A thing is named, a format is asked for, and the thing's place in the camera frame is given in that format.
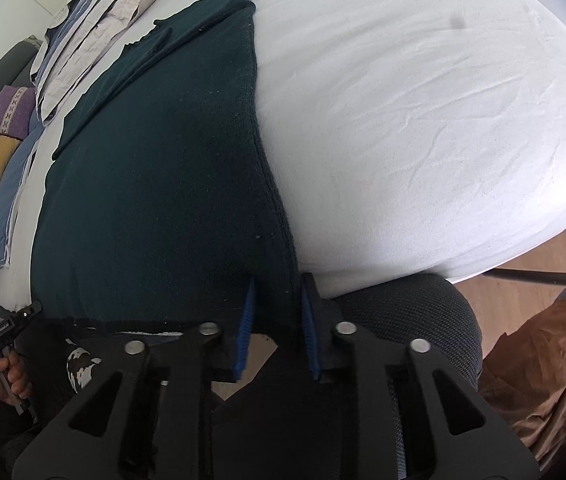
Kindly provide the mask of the person's left hand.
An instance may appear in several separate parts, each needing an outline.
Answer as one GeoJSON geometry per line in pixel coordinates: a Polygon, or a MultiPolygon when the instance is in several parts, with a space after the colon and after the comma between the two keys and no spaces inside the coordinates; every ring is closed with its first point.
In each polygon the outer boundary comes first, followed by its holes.
{"type": "Polygon", "coordinates": [[[0,401],[15,405],[16,399],[27,399],[31,391],[32,384],[18,352],[11,350],[6,356],[0,356],[0,401]]]}

